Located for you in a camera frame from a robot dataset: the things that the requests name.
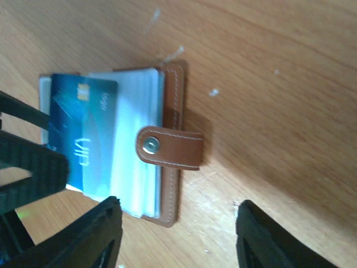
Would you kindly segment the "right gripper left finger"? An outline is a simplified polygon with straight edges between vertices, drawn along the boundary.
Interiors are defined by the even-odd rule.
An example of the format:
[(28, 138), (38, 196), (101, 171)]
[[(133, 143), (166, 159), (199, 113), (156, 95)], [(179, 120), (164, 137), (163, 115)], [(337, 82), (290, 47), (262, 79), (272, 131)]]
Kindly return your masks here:
[(120, 201), (109, 197), (1, 267), (115, 267), (122, 234)]

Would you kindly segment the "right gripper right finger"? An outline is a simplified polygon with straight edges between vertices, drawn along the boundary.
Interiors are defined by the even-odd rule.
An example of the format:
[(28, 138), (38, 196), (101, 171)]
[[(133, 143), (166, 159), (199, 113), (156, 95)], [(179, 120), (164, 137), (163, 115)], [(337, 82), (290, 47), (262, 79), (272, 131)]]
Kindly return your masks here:
[(240, 267), (335, 267), (251, 200), (239, 205), (235, 230)]

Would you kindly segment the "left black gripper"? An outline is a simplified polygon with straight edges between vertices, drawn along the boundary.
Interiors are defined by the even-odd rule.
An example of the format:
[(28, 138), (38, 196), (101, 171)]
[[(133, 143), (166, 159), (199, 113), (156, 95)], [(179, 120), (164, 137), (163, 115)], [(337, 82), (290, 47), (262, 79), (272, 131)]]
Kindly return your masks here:
[(8, 262), (35, 245), (14, 209), (62, 191), (70, 168), (64, 155), (5, 131), (1, 164), (31, 174), (1, 186), (1, 262)]

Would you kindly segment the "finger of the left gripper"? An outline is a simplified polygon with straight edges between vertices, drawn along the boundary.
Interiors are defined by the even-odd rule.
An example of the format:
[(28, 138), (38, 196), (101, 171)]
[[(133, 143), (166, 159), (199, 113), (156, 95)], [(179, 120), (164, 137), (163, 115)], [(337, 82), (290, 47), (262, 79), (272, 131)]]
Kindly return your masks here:
[(1, 91), (1, 112), (49, 130), (50, 116)]

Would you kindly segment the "blue credit card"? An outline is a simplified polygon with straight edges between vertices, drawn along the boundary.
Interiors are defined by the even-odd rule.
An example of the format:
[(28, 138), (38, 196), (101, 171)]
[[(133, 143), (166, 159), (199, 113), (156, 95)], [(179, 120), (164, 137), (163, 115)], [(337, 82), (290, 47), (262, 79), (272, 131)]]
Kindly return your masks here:
[(117, 97), (116, 81), (51, 77), (49, 145), (69, 161), (68, 184), (86, 195), (110, 194)]

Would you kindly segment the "brown leather card holder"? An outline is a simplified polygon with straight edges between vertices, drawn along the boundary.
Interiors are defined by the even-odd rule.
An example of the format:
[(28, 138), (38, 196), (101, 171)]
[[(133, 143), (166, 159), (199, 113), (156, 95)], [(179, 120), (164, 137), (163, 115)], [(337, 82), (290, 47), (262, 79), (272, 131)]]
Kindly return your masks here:
[[(39, 78), (40, 110), (49, 116), (53, 74)], [(109, 196), (119, 198), (122, 209), (134, 217), (172, 227), (177, 218), (180, 171), (198, 170), (204, 147), (202, 134), (182, 129), (185, 63), (80, 76), (118, 83)], [(41, 132), (41, 141), (52, 149), (49, 130)], [(99, 202), (109, 197), (86, 195), (68, 182), (66, 188)]]

